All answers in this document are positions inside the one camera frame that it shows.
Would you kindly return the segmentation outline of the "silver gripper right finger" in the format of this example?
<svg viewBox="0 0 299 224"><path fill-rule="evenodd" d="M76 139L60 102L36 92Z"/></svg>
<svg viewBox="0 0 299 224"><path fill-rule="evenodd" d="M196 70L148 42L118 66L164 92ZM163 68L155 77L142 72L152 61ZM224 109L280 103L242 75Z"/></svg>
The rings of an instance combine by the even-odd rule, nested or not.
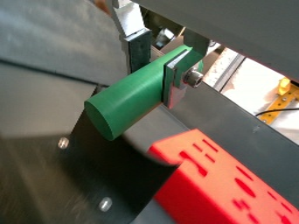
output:
<svg viewBox="0 0 299 224"><path fill-rule="evenodd" d="M203 74L194 66L206 56L208 47L210 40L186 29L182 50L163 65L163 104L168 109L183 99L187 87L196 88L202 83Z"/></svg>

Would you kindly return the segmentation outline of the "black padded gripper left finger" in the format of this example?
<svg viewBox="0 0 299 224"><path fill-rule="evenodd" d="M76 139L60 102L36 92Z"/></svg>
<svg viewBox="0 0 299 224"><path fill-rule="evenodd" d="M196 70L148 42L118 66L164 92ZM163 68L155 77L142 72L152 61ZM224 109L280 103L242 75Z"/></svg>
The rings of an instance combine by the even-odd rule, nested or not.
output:
<svg viewBox="0 0 299 224"><path fill-rule="evenodd" d="M146 28L138 3L107 0L107 7L120 33L127 70L134 73L150 63L152 31Z"/></svg>

